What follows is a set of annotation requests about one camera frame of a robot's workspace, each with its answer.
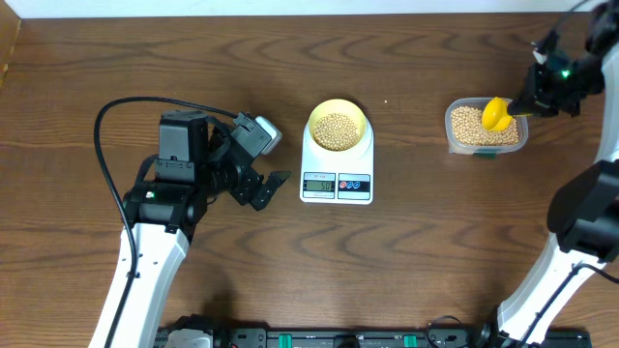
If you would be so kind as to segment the cardboard box at edge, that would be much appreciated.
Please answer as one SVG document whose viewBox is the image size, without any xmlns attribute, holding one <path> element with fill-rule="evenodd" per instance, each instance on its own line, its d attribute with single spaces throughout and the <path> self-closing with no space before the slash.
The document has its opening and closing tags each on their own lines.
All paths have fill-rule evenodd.
<svg viewBox="0 0 619 348">
<path fill-rule="evenodd" d="M 3 86 L 8 75 L 11 58 L 21 28 L 21 18 L 5 0 L 0 5 L 0 85 Z"/>
</svg>

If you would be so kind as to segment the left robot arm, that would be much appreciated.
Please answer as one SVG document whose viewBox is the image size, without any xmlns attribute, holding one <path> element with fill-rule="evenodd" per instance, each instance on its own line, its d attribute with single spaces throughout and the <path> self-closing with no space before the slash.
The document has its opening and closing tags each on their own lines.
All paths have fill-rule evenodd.
<svg viewBox="0 0 619 348">
<path fill-rule="evenodd" d="M 165 112 L 157 154 L 140 166 L 121 207 L 127 227 L 93 347 L 151 347 L 173 278 L 193 233 L 216 197 L 264 209 L 289 178 L 251 166 L 281 139 L 266 118 L 241 112 L 226 124 L 200 111 Z"/>
</svg>

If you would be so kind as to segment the white digital kitchen scale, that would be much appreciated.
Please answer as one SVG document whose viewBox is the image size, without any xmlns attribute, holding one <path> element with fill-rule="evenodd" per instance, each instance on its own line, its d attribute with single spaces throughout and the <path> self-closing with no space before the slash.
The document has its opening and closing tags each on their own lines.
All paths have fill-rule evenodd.
<svg viewBox="0 0 619 348">
<path fill-rule="evenodd" d="M 324 122 L 308 122 L 304 129 L 300 199 L 305 203 L 369 205 L 374 190 L 374 133 L 367 117 L 358 131 L 357 144 L 343 151 L 331 151 L 314 138 L 316 127 L 323 134 Z"/>
</svg>

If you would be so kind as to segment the yellow plastic measuring scoop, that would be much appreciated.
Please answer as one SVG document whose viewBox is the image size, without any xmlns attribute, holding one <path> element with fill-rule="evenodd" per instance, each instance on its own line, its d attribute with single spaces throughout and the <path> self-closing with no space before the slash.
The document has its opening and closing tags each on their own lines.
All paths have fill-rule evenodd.
<svg viewBox="0 0 619 348">
<path fill-rule="evenodd" d="M 531 113 L 513 113 L 509 110 L 511 100 L 498 97 L 490 100 L 482 113 L 482 126 L 486 131 L 505 131 L 516 119 L 530 117 Z"/>
</svg>

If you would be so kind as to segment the clear plastic container of soybeans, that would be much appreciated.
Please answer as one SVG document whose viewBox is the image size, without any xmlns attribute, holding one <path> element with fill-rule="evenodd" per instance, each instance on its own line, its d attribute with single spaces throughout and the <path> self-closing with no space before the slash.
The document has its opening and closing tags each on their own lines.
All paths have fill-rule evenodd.
<svg viewBox="0 0 619 348">
<path fill-rule="evenodd" d="M 445 128 L 450 153 L 493 158 L 516 152 L 525 145 L 529 136 L 526 118 L 514 118 L 502 131 L 483 127 L 483 110 L 490 101 L 491 98 L 464 98 L 448 107 Z"/>
</svg>

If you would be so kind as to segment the pale yellow bowl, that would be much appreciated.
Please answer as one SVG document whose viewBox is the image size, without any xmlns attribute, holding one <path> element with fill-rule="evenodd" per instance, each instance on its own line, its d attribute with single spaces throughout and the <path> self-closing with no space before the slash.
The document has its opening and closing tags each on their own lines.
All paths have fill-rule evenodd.
<svg viewBox="0 0 619 348">
<path fill-rule="evenodd" d="M 359 144 L 368 130 L 362 109 L 352 101 L 331 99 L 319 104 L 309 116 L 310 138 L 322 149 L 342 152 Z"/>
</svg>

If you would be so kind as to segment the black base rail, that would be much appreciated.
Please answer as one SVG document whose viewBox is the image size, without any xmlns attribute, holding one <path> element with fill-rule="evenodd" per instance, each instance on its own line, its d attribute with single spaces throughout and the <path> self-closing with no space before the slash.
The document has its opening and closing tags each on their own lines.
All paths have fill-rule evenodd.
<svg viewBox="0 0 619 348">
<path fill-rule="evenodd" d="M 257 322 L 223 323 L 193 314 L 160 328 L 154 345 L 175 348 L 457 348 L 481 344 L 472 329 L 457 324 L 436 323 L 429 329 L 395 331 L 279 330 Z"/>
</svg>

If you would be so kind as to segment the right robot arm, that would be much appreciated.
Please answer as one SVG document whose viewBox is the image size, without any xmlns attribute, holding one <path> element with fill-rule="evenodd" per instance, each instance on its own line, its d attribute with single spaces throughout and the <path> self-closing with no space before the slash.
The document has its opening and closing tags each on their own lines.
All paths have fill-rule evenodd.
<svg viewBox="0 0 619 348">
<path fill-rule="evenodd" d="M 484 325 L 479 347 L 538 347 L 577 289 L 618 256 L 618 0 L 592 12 L 585 54 L 565 60 L 558 29 L 534 44 L 535 63 L 507 110 L 512 115 L 576 116 L 590 95 L 604 94 L 604 119 L 593 165 L 553 196 L 540 257 Z"/>
</svg>

